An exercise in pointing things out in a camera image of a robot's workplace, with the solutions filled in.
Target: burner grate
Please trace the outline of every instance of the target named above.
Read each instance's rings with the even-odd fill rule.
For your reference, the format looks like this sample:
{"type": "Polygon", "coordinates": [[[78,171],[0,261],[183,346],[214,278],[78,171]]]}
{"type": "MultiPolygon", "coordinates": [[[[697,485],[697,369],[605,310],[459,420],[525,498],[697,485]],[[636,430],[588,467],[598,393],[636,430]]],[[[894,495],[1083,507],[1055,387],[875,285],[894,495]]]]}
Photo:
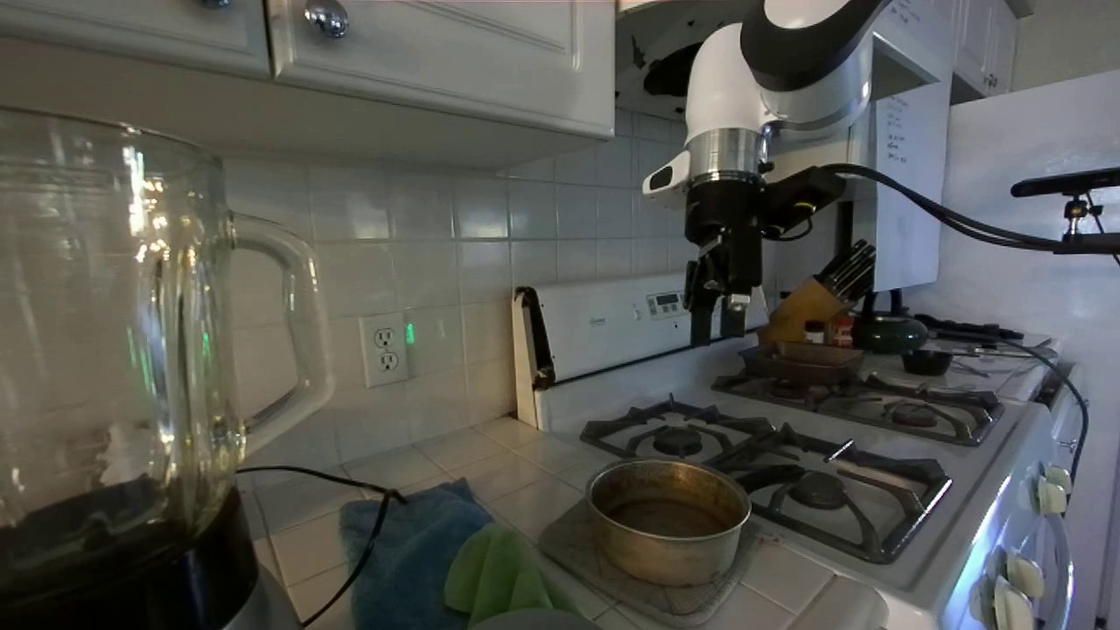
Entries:
{"type": "Polygon", "coordinates": [[[760,416],[728,416],[718,406],[691,406],[668,397],[659,406],[630,406],[615,420],[588,420],[581,440],[620,458],[633,458],[645,444],[650,444],[659,454],[691,458],[700,454],[704,444],[713,444],[713,454],[728,453],[732,433],[769,433],[769,423],[760,416]]]}
{"type": "Polygon", "coordinates": [[[875,376],[830,386],[792,380],[764,369],[764,357],[746,359],[740,376],[718,379],[713,387],[953,444],[985,444],[1001,413],[1001,400],[990,393],[928,393],[875,376]]]}
{"type": "Polygon", "coordinates": [[[868,565],[894,565],[953,478],[934,458],[881,458],[782,426],[711,461],[756,516],[868,565]]]}

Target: cabinet door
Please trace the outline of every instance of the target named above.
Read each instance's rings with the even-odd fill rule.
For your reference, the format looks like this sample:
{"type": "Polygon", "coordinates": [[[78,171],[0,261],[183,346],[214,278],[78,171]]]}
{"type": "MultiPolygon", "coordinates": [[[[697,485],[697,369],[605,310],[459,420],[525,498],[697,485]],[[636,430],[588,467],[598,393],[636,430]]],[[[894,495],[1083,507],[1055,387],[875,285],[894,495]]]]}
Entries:
{"type": "Polygon", "coordinates": [[[923,66],[953,66],[955,43],[944,0],[894,0],[875,30],[897,48],[923,61],[923,66]]]}
{"type": "Polygon", "coordinates": [[[990,90],[1013,90],[1016,82],[1016,13],[1004,0],[988,7],[980,82],[990,90]]]}
{"type": "Polygon", "coordinates": [[[1004,0],[955,0],[955,77],[976,96],[1013,90],[1016,13],[1004,0]]]}
{"type": "Polygon", "coordinates": [[[271,0],[271,22],[281,82],[612,132],[612,0],[271,0]]]}
{"type": "Polygon", "coordinates": [[[271,75],[258,0],[5,0],[0,30],[186,66],[271,75]]]}

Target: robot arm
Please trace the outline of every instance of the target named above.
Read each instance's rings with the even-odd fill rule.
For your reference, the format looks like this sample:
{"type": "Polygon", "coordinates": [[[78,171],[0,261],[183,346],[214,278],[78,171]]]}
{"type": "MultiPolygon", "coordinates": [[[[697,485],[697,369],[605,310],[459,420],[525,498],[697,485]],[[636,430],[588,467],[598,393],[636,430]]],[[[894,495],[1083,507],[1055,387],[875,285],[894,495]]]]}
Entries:
{"type": "Polygon", "coordinates": [[[686,189],[686,239],[700,245],[686,288],[694,323],[706,327],[722,294],[746,303],[764,285],[764,239],[782,239],[843,196],[837,177],[811,171],[782,185],[764,174],[777,141],[811,141],[866,112],[866,30],[881,7],[886,0],[752,0],[740,26],[700,44],[686,147],[645,177],[647,196],[686,189]]]}

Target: countertop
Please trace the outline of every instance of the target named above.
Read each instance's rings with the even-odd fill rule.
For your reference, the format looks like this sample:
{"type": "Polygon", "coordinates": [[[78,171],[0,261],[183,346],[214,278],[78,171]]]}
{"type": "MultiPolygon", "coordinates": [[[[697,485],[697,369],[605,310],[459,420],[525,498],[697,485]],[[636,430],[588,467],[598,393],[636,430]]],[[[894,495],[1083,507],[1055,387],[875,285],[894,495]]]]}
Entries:
{"type": "MultiPolygon", "coordinates": [[[[570,437],[540,433],[518,420],[476,423],[463,433],[386,453],[364,461],[341,461],[328,471],[397,485],[403,495],[426,489],[446,478],[467,478],[481,505],[533,541],[570,505],[586,482],[612,454],[570,437]]],[[[341,541],[341,507],[362,502],[362,489],[328,485],[306,477],[252,477],[241,478],[249,526],[258,560],[281,576],[299,611],[314,611],[346,576],[341,541]]],[[[647,617],[620,604],[542,556],[547,574],[574,598],[577,611],[602,630],[650,630],[647,617]]],[[[868,628],[875,591],[837,576],[834,572],[798,556],[773,535],[752,541],[752,556],[740,568],[713,630],[784,630],[784,628],[868,628]]],[[[349,628],[349,598],[327,611],[318,630],[349,628]]]]}

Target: blender jar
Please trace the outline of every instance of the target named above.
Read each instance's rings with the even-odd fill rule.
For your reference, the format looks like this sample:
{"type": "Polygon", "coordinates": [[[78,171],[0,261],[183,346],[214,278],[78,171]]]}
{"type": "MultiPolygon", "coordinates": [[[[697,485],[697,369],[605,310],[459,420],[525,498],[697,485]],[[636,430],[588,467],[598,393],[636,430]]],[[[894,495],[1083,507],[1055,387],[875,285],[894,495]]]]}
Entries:
{"type": "Polygon", "coordinates": [[[328,387],[314,261],[225,208],[218,156],[0,110],[0,618],[194,548],[245,448],[328,387]],[[232,413],[234,250],[281,261],[299,357],[299,386],[252,420],[232,413]]]}

